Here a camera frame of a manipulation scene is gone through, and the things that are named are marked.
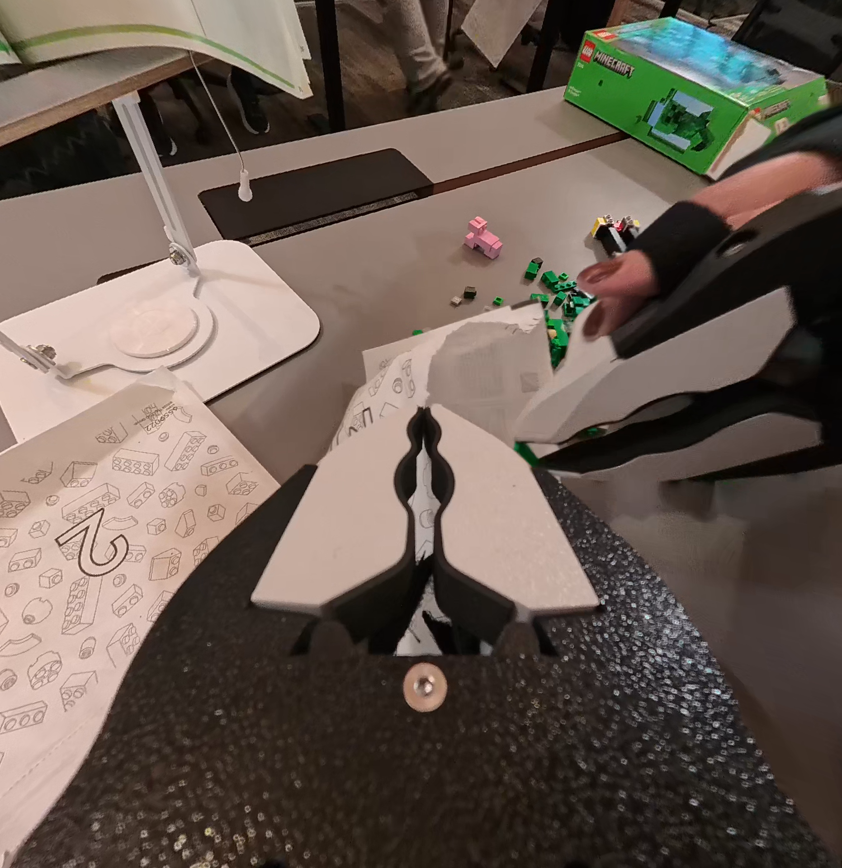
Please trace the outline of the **white sign board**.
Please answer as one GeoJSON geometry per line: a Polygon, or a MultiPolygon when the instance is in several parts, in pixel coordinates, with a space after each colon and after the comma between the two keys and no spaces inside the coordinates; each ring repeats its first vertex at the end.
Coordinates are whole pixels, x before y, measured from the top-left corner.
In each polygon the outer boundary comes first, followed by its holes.
{"type": "Polygon", "coordinates": [[[476,1],[459,30],[493,69],[519,37],[543,1],[476,1]]]}

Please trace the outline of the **black tan cart assembly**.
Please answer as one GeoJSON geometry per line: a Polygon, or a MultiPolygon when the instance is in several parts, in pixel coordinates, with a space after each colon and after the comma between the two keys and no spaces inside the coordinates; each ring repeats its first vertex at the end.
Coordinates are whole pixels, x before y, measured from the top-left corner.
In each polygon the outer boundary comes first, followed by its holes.
{"type": "Polygon", "coordinates": [[[604,214],[596,218],[590,237],[601,246],[606,257],[612,259],[626,252],[641,228],[641,223],[629,215],[615,220],[610,214],[604,214]]]}

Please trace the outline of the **open instruction booklet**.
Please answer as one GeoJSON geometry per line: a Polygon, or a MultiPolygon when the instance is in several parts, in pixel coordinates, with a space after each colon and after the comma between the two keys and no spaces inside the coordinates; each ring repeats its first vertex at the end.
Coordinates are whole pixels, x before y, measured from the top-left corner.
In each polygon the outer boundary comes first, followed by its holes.
{"type": "Polygon", "coordinates": [[[311,52],[290,1],[0,1],[0,65],[166,47],[307,99],[311,52]]]}

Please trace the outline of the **small green brick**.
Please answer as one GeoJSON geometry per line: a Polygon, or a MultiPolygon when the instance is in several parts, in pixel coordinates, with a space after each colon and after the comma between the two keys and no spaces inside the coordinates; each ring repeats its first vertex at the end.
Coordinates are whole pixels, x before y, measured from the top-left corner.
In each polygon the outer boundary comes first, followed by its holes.
{"type": "Polygon", "coordinates": [[[568,448],[572,445],[583,443],[588,440],[593,440],[605,436],[608,433],[607,426],[592,426],[579,431],[572,438],[562,443],[527,443],[516,442],[514,444],[515,451],[521,455],[531,466],[536,466],[542,458],[551,455],[558,450],[568,448]]]}

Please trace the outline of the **green toy box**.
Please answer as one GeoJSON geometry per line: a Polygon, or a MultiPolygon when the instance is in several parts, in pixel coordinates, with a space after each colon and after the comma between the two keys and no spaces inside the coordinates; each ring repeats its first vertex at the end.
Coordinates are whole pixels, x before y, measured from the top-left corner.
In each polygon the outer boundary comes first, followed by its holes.
{"type": "Polygon", "coordinates": [[[671,17],[587,31],[564,99],[709,179],[830,100],[824,76],[671,17]]]}

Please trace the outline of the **white book stand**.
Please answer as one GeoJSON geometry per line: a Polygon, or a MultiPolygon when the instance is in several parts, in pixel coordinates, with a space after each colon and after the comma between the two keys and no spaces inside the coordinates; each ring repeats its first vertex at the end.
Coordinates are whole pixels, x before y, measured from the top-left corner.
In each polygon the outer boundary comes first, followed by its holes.
{"type": "Polygon", "coordinates": [[[193,246],[137,86],[112,100],[155,201],[167,257],[0,324],[0,409],[17,441],[166,368],[212,399],[307,349],[316,313],[255,250],[193,246]]]}

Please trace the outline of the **pink toy pig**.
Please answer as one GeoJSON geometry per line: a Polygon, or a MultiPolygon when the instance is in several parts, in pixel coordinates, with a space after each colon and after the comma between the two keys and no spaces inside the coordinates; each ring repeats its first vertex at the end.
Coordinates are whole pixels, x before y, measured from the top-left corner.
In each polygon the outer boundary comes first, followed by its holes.
{"type": "Polygon", "coordinates": [[[463,244],[470,250],[479,251],[487,259],[497,259],[502,252],[502,241],[480,215],[469,221],[463,244]]]}

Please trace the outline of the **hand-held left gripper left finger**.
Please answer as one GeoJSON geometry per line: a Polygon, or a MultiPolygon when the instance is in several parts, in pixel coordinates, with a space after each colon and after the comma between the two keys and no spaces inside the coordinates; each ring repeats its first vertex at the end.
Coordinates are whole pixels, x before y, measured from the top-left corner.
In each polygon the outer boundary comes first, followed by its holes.
{"type": "Polygon", "coordinates": [[[404,607],[415,570],[416,459],[425,413],[398,410],[324,457],[251,602],[341,623],[355,642],[404,607]]]}

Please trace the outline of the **black chair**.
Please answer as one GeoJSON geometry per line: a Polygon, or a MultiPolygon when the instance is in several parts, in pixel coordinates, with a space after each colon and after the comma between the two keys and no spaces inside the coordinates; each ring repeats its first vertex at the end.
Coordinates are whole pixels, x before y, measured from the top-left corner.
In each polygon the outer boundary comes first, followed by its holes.
{"type": "Polygon", "coordinates": [[[732,41],[828,77],[842,63],[842,1],[760,1],[732,41]]]}

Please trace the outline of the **person's right hand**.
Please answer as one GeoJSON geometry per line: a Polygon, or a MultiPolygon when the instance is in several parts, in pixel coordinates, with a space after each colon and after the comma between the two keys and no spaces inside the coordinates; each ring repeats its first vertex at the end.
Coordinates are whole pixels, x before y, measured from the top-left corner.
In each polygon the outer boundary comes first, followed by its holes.
{"type": "MultiPolygon", "coordinates": [[[[799,193],[841,182],[842,158],[794,153],[720,180],[691,201],[736,229],[799,193]]],[[[654,268],[640,251],[589,266],[579,273],[577,283],[596,297],[583,324],[588,340],[611,334],[659,291],[654,268]]]]}

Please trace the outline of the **black table leg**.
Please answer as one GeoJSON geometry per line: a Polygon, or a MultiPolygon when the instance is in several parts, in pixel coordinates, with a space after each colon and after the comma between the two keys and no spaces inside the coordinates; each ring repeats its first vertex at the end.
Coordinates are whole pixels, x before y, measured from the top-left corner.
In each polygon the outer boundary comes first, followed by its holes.
{"type": "Polygon", "coordinates": [[[549,62],[560,37],[563,15],[569,5],[569,1],[547,1],[538,44],[535,48],[535,55],[526,84],[525,92],[527,94],[544,88],[549,62]]]}
{"type": "Polygon", "coordinates": [[[346,130],[346,117],[336,2],[314,1],[314,7],[325,86],[327,130],[330,133],[341,133],[346,130]]]}

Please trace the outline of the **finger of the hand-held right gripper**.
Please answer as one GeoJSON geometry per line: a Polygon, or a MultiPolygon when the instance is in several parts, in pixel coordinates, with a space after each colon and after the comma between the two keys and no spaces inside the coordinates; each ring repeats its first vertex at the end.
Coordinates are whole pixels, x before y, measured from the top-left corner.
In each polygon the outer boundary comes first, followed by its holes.
{"type": "Polygon", "coordinates": [[[842,462],[842,393],[588,393],[536,402],[540,465],[564,479],[672,482],[842,462]]]}
{"type": "Polygon", "coordinates": [[[757,374],[795,326],[787,288],[709,320],[632,358],[613,337],[587,340],[577,319],[563,363],[524,407],[515,440],[563,443],[672,395],[710,392],[757,374]]]}

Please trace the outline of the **pile of green toy bricks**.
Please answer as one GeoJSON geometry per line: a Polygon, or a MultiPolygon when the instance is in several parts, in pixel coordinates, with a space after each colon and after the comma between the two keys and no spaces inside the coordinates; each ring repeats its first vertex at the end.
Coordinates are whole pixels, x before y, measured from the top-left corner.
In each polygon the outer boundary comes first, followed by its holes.
{"type": "Polygon", "coordinates": [[[592,294],[578,288],[577,281],[565,271],[545,269],[544,260],[535,257],[529,261],[519,280],[519,293],[508,299],[502,292],[485,295],[475,284],[465,285],[458,296],[463,298],[459,307],[472,310],[477,300],[481,300],[481,312],[504,310],[519,307],[524,302],[529,306],[540,307],[548,328],[548,342],[551,363],[554,367],[563,360],[568,348],[569,335],[579,314],[585,312],[595,301],[592,294]]]}

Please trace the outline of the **torn white paper bag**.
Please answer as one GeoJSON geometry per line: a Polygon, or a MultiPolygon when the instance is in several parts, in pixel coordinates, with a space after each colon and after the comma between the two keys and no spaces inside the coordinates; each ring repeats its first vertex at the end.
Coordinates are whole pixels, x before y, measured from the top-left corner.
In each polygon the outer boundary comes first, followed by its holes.
{"type": "Polygon", "coordinates": [[[415,518],[415,556],[429,556],[433,570],[439,502],[426,449],[427,409],[442,405],[514,450],[512,428],[519,411],[552,378],[540,307],[492,311],[427,332],[358,390],[329,453],[398,410],[424,411],[423,446],[409,505],[415,518]]]}

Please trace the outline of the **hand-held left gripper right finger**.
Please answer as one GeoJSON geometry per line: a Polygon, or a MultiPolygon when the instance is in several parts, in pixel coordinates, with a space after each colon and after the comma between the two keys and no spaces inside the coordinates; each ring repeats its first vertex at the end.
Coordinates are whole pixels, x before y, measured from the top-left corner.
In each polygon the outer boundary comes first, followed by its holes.
{"type": "Polygon", "coordinates": [[[512,622],[596,609],[596,592],[525,460],[442,405],[426,413],[439,502],[433,544],[439,608],[487,643],[512,622]]]}

